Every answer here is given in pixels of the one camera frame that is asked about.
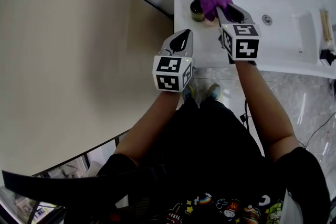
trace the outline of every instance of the purple cloth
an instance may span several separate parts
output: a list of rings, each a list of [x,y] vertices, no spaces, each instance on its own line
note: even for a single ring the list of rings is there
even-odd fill
[[[204,13],[204,16],[209,21],[213,21],[217,17],[216,7],[219,6],[222,8],[222,11],[225,17],[228,20],[232,20],[229,12],[227,11],[227,4],[232,3],[232,0],[200,0],[201,7]]]

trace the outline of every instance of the white countertop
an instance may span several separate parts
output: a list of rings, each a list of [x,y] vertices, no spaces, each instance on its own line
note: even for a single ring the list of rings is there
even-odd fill
[[[153,59],[173,23],[145,1],[0,0],[0,14],[0,170],[82,154],[157,97]]]
[[[194,53],[195,67],[197,68],[235,68],[234,65],[230,65],[228,62],[228,56],[224,49],[221,48],[219,41],[218,25],[208,26],[203,21],[201,23],[195,22],[191,19],[190,15],[190,3],[193,0],[174,0],[175,17],[174,17],[174,30],[180,31],[182,29],[190,29],[194,34]],[[248,12],[248,6],[251,5],[250,0],[233,0],[233,2],[246,9]],[[323,7],[318,0],[310,0],[309,3],[302,3],[303,5],[311,5]],[[320,24],[320,15],[318,9],[312,12],[314,17],[314,24],[316,28],[316,43],[317,51],[319,54],[322,44],[319,40],[322,40],[322,26]],[[283,61],[275,58],[268,59],[264,57],[262,53],[258,53],[258,59],[256,60],[258,68],[264,71],[277,71],[286,73],[298,73],[308,74],[313,76],[321,76],[327,78],[336,78],[336,65],[335,63],[329,67],[324,66],[320,60],[316,63],[307,63],[299,61]]]

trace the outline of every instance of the shoe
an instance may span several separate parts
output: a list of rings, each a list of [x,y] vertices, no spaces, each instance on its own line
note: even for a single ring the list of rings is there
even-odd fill
[[[183,100],[187,100],[188,98],[194,98],[194,89],[187,85],[182,91]]]
[[[221,92],[221,87],[218,84],[213,84],[209,90],[208,90],[208,94],[206,95],[206,97],[212,97],[213,99],[215,99],[216,101],[219,99],[219,97],[221,96],[220,92]]]

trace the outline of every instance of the person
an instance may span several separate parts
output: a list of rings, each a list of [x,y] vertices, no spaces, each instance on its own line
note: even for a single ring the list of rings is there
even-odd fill
[[[148,156],[167,166],[165,180],[147,197],[147,206],[140,205],[139,222],[327,223],[330,198],[318,161],[300,147],[257,67],[236,61],[236,68],[265,157],[218,102],[218,85],[200,108],[186,87],[177,111],[179,93],[161,92],[99,172],[140,169],[149,165]],[[127,214],[118,218],[125,219]]]

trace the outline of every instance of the drain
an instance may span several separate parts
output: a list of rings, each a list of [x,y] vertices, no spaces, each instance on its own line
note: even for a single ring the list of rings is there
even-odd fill
[[[269,15],[265,14],[263,16],[263,22],[264,22],[265,25],[271,25],[272,24],[272,18]]]

